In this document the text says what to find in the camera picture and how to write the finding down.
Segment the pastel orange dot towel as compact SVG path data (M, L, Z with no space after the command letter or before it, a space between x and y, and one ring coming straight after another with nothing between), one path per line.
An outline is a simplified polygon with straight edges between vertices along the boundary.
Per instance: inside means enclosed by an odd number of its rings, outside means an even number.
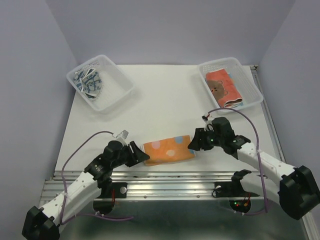
M145 154L149 155L149 159L144 164L150 167L191 160L196 157L196 154L194 150L188 148L190 143L190 135L144 143L141 149Z

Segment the small patterned towels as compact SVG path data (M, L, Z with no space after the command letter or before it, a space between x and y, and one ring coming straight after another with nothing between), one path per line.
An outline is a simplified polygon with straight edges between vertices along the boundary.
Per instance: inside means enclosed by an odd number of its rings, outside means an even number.
M80 92L91 101L96 100L103 88L102 79L95 68L75 72L73 82Z

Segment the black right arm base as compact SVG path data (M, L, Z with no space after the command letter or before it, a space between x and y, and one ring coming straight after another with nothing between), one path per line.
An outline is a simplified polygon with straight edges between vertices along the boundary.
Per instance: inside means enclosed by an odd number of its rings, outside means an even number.
M212 196L214 198L259 197L256 193L245 191L240 183L232 181L215 182Z

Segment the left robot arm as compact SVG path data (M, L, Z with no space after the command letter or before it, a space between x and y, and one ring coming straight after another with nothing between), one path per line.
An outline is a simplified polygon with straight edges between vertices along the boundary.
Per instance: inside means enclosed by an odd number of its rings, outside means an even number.
M59 195L27 212L22 236L27 240L58 240L63 225L78 216L88 203L111 193L111 176L115 168L122 165L132 167L149 158L134 141L129 144L110 141L73 183L64 185Z

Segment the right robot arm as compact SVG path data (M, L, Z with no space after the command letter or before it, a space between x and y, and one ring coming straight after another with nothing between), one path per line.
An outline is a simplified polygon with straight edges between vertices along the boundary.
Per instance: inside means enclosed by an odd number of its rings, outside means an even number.
M193 151L209 151L214 147L257 172L236 171L230 181L217 182L212 192L215 198L260 196L267 203L276 203L295 220L320 204L320 190L312 171L306 166L295 167L259 150L243 135L236 135L225 117L202 117L205 126L196 128L188 145Z

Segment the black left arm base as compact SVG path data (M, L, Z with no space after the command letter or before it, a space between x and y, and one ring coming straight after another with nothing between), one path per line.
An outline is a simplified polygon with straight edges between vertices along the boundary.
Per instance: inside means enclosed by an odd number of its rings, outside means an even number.
M110 182L103 186L98 199L125 199L128 192L127 182Z

